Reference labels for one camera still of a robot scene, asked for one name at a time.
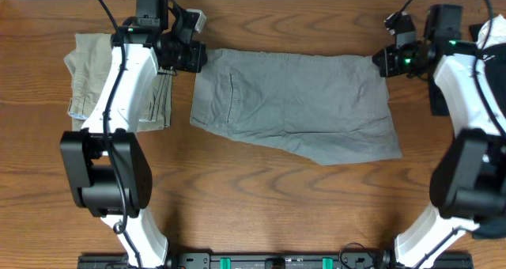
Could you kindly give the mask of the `grey shorts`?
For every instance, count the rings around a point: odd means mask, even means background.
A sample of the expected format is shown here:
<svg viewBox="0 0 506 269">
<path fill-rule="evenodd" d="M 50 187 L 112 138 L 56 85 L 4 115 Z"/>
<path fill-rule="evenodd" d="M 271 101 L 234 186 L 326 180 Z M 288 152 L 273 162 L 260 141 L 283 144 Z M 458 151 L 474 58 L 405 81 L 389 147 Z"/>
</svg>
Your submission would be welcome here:
<svg viewBox="0 0 506 269">
<path fill-rule="evenodd" d="M 320 165 L 402 157 L 385 78 L 369 56 L 211 50 L 190 122 Z"/>
</svg>

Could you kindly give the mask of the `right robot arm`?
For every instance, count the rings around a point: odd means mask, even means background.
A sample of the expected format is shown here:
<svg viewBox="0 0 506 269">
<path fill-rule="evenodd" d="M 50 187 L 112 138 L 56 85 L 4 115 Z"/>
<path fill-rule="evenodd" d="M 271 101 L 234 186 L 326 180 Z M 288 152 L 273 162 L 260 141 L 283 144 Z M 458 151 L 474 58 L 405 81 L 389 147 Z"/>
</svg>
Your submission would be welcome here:
<svg viewBox="0 0 506 269">
<path fill-rule="evenodd" d="M 374 257 L 376 268 L 471 268 L 453 243 L 505 235 L 505 46 L 463 40 L 461 18 L 461 6 L 432 6 L 423 40 L 405 11 L 385 20 L 395 42 L 373 56 L 381 76 L 428 74 L 431 107 L 447 108 L 455 138 L 432 173 L 428 206 Z"/>
</svg>

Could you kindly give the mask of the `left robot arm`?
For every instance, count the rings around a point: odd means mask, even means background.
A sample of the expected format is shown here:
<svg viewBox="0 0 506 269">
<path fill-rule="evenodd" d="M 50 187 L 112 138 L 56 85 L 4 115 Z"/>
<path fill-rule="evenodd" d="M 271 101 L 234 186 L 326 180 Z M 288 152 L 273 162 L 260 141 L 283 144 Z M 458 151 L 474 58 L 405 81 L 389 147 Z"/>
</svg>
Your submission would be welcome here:
<svg viewBox="0 0 506 269">
<path fill-rule="evenodd" d="M 113 25 L 100 98 L 79 131 L 63 133 L 60 150 L 75 204 L 107 224 L 125 252 L 80 256 L 79 268 L 177 266 L 149 208 L 153 176 L 137 132 L 160 69 L 197 74 L 206 64 L 206 45 L 193 38 L 205 23 L 200 9 L 175 0 L 136 0 L 136 14 Z"/>
</svg>

